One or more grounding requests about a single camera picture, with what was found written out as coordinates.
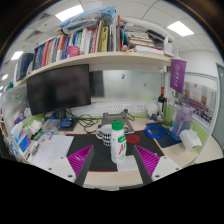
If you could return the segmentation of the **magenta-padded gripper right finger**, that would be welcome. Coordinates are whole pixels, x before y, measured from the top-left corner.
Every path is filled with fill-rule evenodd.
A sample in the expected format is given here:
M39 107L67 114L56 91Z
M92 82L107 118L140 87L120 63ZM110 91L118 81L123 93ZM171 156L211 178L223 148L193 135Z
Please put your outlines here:
M168 156L159 157L141 146L135 145L133 153L144 185L181 170Z

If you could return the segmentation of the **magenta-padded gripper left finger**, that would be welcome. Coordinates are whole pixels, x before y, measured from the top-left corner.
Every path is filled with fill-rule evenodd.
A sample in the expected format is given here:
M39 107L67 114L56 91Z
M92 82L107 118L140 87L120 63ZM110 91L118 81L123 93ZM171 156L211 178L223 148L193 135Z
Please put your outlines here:
M89 145L68 157L60 157L56 159L46 168L46 170L75 183L78 186L82 186L86 179L93 156L94 146Z

